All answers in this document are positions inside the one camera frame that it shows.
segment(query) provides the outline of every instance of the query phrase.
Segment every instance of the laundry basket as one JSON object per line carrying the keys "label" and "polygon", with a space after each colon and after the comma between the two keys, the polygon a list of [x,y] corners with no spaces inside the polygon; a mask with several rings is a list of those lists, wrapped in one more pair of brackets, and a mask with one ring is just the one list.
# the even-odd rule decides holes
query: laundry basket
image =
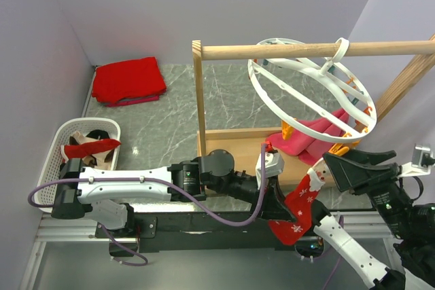
{"label": "laundry basket", "polygon": [[[38,186],[59,179],[60,164],[62,155],[60,146],[69,143],[69,137],[76,130],[83,134],[88,134],[91,130],[101,129],[109,133],[111,139],[120,140],[121,130],[117,122],[105,118],[77,118],[65,122],[57,131],[54,140],[48,152],[46,162],[43,165],[41,175],[39,176]],[[114,158],[111,162],[110,170],[115,170],[118,161],[120,147],[114,151]],[[44,188],[37,192],[35,202],[38,204],[53,204],[56,195],[57,185]],[[43,212],[51,213],[52,209],[41,209]]]}

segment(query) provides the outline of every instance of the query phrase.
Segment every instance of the wooden board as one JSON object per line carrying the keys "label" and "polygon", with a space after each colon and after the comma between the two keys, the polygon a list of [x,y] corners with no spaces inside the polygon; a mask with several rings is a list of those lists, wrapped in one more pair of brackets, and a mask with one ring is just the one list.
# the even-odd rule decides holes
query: wooden board
{"label": "wooden board", "polygon": [[[230,152],[234,156],[235,170],[246,170],[247,174],[255,175],[261,143],[265,141],[267,136],[277,132],[281,132],[281,127],[206,130],[205,142],[208,152],[214,149],[225,149]],[[306,175],[310,166],[295,156],[289,156],[282,151],[279,153],[285,162],[284,172],[279,175],[279,184],[283,190],[294,189]],[[199,135],[198,155],[202,155]],[[335,186],[334,180],[327,179],[325,186]]]}

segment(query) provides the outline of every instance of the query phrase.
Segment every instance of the marble table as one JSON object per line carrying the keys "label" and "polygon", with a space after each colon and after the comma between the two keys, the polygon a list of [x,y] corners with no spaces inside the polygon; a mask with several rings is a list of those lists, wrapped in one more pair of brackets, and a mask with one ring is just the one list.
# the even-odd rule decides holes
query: marble table
{"label": "marble table", "polygon": [[[266,68],[323,108],[329,111],[339,108],[329,91],[314,79],[271,64]],[[86,117],[110,118],[121,127],[122,145],[117,170],[158,168],[197,155],[198,118],[193,67],[160,65],[160,70],[168,90],[159,101],[107,108],[94,98],[90,99]],[[207,129],[280,126],[279,118],[257,96],[248,79],[246,65],[204,65],[203,75]],[[260,83],[290,115],[304,120],[317,117],[310,108],[284,94],[275,84],[265,79]],[[321,190],[318,199],[334,210],[372,207],[366,196],[340,193],[335,187]],[[137,212],[199,211],[192,203],[145,199],[129,199],[128,202]],[[245,211],[250,208],[250,204],[228,197],[210,197],[205,204],[213,211]]]}

